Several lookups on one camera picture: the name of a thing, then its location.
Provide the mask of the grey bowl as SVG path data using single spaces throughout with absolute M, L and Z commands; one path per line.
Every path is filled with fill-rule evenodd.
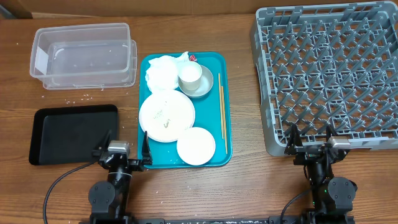
M 184 87 L 183 85 L 183 81 L 181 81 L 181 79 L 178 79 L 178 85 L 179 88 L 181 89 L 181 91 L 186 94 L 188 97 L 190 98 L 201 98 L 206 96 L 207 94 L 209 94 L 210 90 L 213 87 L 213 83 L 214 83 L 214 78 L 213 78 L 213 74 L 211 73 L 211 71 L 205 67 L 205 66 L 201 66 L 202 69 L 202 75 L 200 78 L 200 84 L 199 87 L 196 90 L 188 90 Z

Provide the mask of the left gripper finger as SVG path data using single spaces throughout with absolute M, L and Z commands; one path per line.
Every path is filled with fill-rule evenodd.
M 144 165 L 152 165 L 153 159 L 149 147 L 149 137 L 147 131 L 144 132 L 141 155 L 142 155 L 142 163 Z
M 111 141 L 111 136 L 112 136 L 112 130 L 109 129 L 108 132 L 99 141 L 97 149 L 100 151 L 107 149 Z

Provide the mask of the white plate with rice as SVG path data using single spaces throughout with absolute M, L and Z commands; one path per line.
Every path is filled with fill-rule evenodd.
M 174 142 L 195 122 L 192 101 L 177 90 L 162 90 L 148 96 L 139 110 L 139 124 L 157 142 Z

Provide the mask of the red snack wrapper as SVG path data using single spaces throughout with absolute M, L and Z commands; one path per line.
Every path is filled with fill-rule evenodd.
M 189 56 L 189 60 L 192 62 L 197 62 L 197 58 L 193 54 L 191 56 Z

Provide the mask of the small pink bowl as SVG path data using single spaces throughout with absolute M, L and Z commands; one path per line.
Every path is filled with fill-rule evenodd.
M 215 150 L 215 139 L 204 128 L 189 128 L 177 140 L 178 156 L 192 166 L 201 166 L 209 162 L 214 156 Z

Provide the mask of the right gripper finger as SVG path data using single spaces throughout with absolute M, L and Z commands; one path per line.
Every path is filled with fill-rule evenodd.
M 302 152 L 303 144 L 300 137 L 300 132 L 296 124 L 293 124 L 290 129 L 290 137 L 287 141 L 284 154 L 285 155 L 296 155 Z
M 334 146 L 336 142 L 337 133 L 333 126 L 328 124 L 326 126 L 326 143 L 325 146 Z

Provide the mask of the white napkin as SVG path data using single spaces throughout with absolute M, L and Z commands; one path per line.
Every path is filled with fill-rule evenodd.
M 178 66 L 189 61 L 188 51 L 179 57 L 163 55 L 149 60 L 146 70 L 146 83 L 151 93 L 161 90 L 174 90 L 178 87 Z

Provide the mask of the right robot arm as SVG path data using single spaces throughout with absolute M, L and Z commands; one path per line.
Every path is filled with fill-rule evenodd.
M 311 193 L 313 208 L 306 209 L 295 219 L 295 223 L 354 223 L 347 216 L 353 209 L 357 185 L 344 177 L 336 177 L 332 165 L 342 161 L 350 152 L 350 142 L 328 125 L 326 143 L 320 146 L 304 147 L 297 125 L 290 129 L 290 137 L 285 147 L 286 155 L 294 156 L 294 165 L 303 166 L 305 178 L 310 188 L 291 199 L 280 214 L 280 222 L 285 223 L 285 212 L 299 198 Z

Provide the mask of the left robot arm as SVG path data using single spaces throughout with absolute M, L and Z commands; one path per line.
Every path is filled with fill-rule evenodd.
M 144 135 L 142 143 L 142 159 L 131 159 L 128 142 L 112 140 L 111 131 L 104 136 L 92 155 L 108 171 L 108 177 L 105 181 L 95 183 L 89 190 L 89 222 L 136 223 L 126 207 L 132 173 L 142 172 L 145 165 L 152 164 L 148 134 Z

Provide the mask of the white paper cup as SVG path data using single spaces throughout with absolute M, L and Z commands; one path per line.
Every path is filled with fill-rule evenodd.
M 197 62 L 189 61 L 181 64 L 178 77 L 184 89 L 196 90 L 200 85 L 201 76 L 202 68 Z

